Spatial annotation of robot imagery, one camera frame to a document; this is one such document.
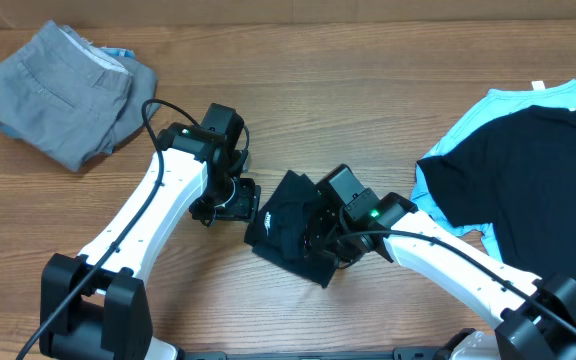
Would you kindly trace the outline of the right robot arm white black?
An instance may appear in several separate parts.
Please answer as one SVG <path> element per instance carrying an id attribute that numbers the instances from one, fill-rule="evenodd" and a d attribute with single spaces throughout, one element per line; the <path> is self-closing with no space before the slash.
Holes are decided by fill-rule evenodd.
<path id="1" fill-rule="evenodd" d="M 375 252 L 425 276 L 492 329 L 464 331 L 439 358 L 576 360 L 575 280 L 491 258 L 401 195 L 378 197 L 345 164 L 315 188 L 322 207 L 305 235 L 309 257 L 343 269 Z"/>

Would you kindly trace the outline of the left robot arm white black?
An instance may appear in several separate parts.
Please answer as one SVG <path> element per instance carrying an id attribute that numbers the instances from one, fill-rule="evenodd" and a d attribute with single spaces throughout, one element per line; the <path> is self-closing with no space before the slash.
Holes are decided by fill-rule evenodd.
<path id="1" fill-rule="evenodd" d="M 202 121 L 152 133 L 149 168 L 114 219 L 76 256 L 56 253 L 44 267 L 40 326 L 18 356 L 37 345 L 54 359 L 185 358 L 154 336 L 146 284 L 185 213 L 206 227 L 255 219 L 260 188 L 237 147 L 248 135 L 236 110 L 216 103 Z"/>

